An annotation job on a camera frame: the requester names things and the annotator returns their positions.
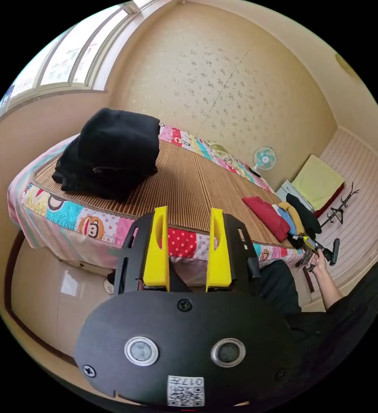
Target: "bamboo mat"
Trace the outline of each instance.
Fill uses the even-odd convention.
[[[242,201],[242,197],[259,196],[266,202],[280,199],[220,165],[174,144],[160,141],[156,166],[158,173],[137,187],[126,202],[118,203],[98,197],[61,190],[52,179],[58,157],[34,174],[37,186],[95,210],[138,218],[155,207],[169,207],[169,226],[209,233],[210,209],[222,209],[242,221],[253,242],[291,248],[286,240],[280,243],[265,224]]]

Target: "qr code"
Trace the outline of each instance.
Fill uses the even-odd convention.
[[[203,377],[169,376],[167,379],[167,403],[175,407],[199,407],[205,405]]]

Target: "yellow towel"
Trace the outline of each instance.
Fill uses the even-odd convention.
[[[344,178],[325,162],[311,155],[292,186],[319,211],[344,183]]]
[[[304,235],[304,226],[302,225],[302,221],[299,218],[297,210],[289,202],[281,202],[278,204],[278,207],[282,208],[286,212],[289,212],[289,215],[291,216],[292,221],[295,224],[296,233],[298,235]]]

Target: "person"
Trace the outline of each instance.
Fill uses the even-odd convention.
[[[302,362],[281,393],[265,401],[272,408],[322,380],[355,348],[378,313],[378,262],[343,296],[327,271],[322,250],[311,258],[325,311],[304,312],[287,264],[277,260],[260,270],[261,297],[286,320]]]

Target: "hand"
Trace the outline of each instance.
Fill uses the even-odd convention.
[[[325,256],[322,252],[321,249],[317,251],[317,254],[312,255],[312,258],[310,260],[311,265],[315,265],[315,268],[313,269],[313,272],[325,272],[326,271],[326,260]]]

